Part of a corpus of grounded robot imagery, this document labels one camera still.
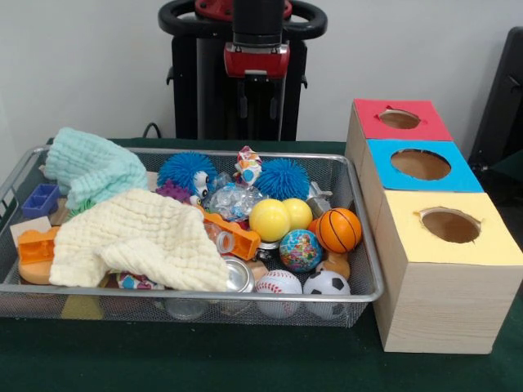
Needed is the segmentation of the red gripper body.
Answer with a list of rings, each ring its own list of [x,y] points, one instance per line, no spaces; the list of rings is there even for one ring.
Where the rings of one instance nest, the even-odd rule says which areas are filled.
[[[249,75],[269,79],[286,77],[290,61],[290,47],[246,47],[227,42],[224,47],[225,70],[231,78],[246,78]]]

